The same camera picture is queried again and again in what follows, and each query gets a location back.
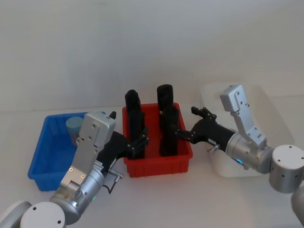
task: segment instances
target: blue led light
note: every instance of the blue led light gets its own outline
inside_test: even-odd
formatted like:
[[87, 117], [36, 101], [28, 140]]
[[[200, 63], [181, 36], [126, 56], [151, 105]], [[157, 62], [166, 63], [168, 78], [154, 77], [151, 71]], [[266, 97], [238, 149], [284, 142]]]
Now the blue led light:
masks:
[[242, 160], [240, 160], [240, 159], [237, 159], [237, 162], [240, 164], [243, 164]]

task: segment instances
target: white wall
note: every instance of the white wall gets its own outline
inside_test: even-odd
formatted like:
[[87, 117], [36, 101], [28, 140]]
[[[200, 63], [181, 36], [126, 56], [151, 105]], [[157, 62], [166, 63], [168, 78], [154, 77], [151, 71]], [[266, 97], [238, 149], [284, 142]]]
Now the white wall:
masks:
[[1, 0], [0, 110], [142, 103], [173, 84], [304, 81], [302, 0]]

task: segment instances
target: white table surface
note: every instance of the white table surface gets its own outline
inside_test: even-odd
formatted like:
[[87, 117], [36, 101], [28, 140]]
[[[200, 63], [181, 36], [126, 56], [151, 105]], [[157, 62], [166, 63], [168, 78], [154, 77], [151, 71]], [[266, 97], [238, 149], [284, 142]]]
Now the white table surface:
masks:
[[[273, 97], [275, 105], [304, 148], [304, 96]], [[198, 117], [192, 104], [182, 104], [189, 130]], [[47, 201], [53, 192], [41, 192], [27, 173], [44, 118], [50, 114], [90, 109], [0, 113], [0, 212], [18, 200], [32, 204]], [[122, 132], [121, 108], [116, 130]], [[102, 189], [72, 228], [299, 228], [290, 194], [271, 188], [268, 176], [225, 179], [211, 167], [202, 144], [192, 145], [189, 171], [183, 174], [129, 178], [120, 160], [115, 168], [124, 173], [111, 195]], [[106, 182], [112, 184], [110, 177]]]

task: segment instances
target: red plastic bin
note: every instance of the red plastic bin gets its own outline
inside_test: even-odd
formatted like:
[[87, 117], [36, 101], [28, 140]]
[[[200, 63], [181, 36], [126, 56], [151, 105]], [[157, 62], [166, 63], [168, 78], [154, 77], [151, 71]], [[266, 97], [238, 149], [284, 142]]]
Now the red plastic bin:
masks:
[[[149, 128], [149, 145], [145, 149], [145, 158], [131, 160], [124, 158], [130, 177], [146, 177], [162, 174], [174, 174], [188, 171], [189, 159], [193, 157], [190, 143], [178, 140], [178, 154], [176, 156], [161, 157], [159, 146], [162, 133], [159, 126], [158, 104], [142, 104], [142, 111], [145, 113], [145, 126]], [[185, 130], [185, 124], [181, 116], [178, 103], [174, 103], [180, 112], [179, 128]], [[123, 135], [129, 136], [129, 121], [126, 107], [123, 108]]]

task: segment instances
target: blue plastic bin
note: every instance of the blue plastic bin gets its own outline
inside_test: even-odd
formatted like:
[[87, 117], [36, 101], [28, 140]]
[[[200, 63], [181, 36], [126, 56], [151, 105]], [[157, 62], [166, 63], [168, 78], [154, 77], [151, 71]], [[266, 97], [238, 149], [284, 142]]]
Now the blue plastic bin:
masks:
[[40, 191], [57, 190], [72, 164], [76, 147], [71, 143], [66, 121], [86, 113], [47, 116], [44, 120], [28, 177], [34, 179]]

